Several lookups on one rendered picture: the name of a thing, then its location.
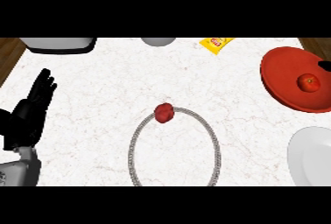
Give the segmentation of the red round bowl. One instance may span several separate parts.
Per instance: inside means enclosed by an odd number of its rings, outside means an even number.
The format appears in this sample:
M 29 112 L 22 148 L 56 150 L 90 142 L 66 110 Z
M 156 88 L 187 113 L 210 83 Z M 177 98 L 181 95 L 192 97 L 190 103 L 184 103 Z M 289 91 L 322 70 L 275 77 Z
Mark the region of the red round bowl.
M 276 47 L 263 56 L 260 74 L 270 96 L 288 108 L 307 113 L 331 112 L 331 60 L 300 48 Z M 303 74 L 319 79 L 320 88 L 313 93 L 297 86 Z

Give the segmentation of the bright red tomato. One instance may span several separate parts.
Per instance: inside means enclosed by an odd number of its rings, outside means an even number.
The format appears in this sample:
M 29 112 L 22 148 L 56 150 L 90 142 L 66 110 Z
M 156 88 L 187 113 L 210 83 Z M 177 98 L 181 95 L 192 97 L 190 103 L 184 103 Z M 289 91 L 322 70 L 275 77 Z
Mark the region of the bright red tomato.
M 304 73 L 297 78 L 297 86 L 301 91 L 304 91 L 307 93 L 313 93 L 320 88 L 319 79 L 310 73 Z

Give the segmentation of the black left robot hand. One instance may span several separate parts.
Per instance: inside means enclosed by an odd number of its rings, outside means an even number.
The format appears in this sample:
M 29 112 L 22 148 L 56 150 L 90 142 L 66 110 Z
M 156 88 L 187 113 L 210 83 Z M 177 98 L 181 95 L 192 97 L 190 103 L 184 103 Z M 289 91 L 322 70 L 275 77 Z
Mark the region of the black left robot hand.
M 44 68 L 35 77 L 28 96 L 19 101 L 13 111 L 0 109 L 0 136 L 4 137 L 6 151 L 37 144 L 56 88 L 50 70 Z

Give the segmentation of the white and black appliance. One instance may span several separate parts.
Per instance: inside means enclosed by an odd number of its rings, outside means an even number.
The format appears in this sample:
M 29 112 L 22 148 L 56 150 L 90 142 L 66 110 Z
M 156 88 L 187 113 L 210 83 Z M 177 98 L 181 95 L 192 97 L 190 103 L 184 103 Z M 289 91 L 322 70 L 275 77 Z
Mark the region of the white and black appliance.
M 88 53 L 96 38 L 20 38 L 26 49 L 41 54 L 81 54 Z

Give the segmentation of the yellow snack packet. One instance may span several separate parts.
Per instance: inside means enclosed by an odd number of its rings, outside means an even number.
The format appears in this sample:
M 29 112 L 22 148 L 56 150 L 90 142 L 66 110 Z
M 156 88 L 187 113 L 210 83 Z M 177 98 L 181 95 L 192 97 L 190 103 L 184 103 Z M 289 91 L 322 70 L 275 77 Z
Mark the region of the yellow snack packet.
M 232 41 L 233 38 L 205 38 L 199 41 L 199 44 L 214 55 L 217 55 Z

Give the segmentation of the white round plate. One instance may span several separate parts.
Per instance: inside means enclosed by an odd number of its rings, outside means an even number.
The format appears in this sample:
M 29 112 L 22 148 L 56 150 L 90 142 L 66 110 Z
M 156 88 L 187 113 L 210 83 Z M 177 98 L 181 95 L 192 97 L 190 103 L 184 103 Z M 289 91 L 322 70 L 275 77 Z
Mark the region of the white round plate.
M 297 186 L 331 186 L 331 129 L 300 129 L 286 147 L 286 163 Z

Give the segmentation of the grey round object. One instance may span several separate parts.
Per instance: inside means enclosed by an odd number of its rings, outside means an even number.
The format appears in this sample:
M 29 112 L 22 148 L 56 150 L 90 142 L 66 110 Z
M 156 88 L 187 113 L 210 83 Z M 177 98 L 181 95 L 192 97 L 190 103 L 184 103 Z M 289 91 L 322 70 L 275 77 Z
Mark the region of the grey round object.
M 142 41 L 149 46 L 167 46 L 174 38 L 142 38 Z

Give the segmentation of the dark red tomato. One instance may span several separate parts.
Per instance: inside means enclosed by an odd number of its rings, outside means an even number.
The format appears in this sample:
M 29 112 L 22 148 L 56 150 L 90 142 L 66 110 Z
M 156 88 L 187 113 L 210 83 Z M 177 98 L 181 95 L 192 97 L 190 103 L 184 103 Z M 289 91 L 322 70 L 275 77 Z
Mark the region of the dark red tomato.
M 174 116 L 174 109 L 168 103 L 162 103 L 153 110 L 155 120 L 159 123 L 165 123 Z

